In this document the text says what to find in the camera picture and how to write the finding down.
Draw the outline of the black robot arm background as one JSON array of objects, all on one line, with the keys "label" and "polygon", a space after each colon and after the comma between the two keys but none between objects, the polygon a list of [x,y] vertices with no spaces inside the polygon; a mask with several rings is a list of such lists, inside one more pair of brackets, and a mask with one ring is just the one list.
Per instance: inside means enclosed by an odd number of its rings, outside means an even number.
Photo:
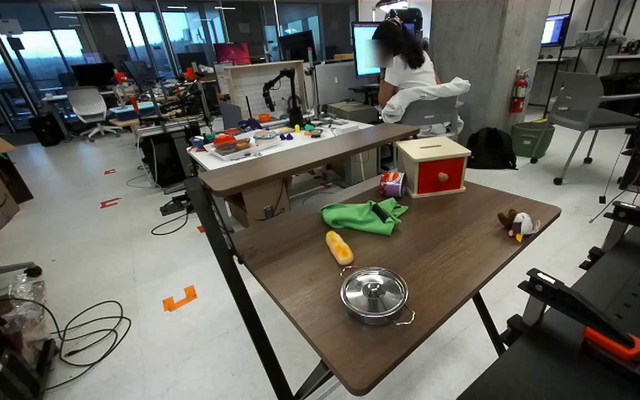
[{"label": "black robot arm background", "polygon": [[294,68],[282,68],[275,77],[266,80],[263,85],[263,99],[266,105],[268,111],[275,111],[275,102],[270,97],[270,91],[275,88],[275,85],[286,77],[289,80],[289,96],[284,97],[284,109],[286,109],[286,126],[303,126],[305,117],[303,117],[303,109],[298,105],[298,93],[295,93],[295,71]]}]

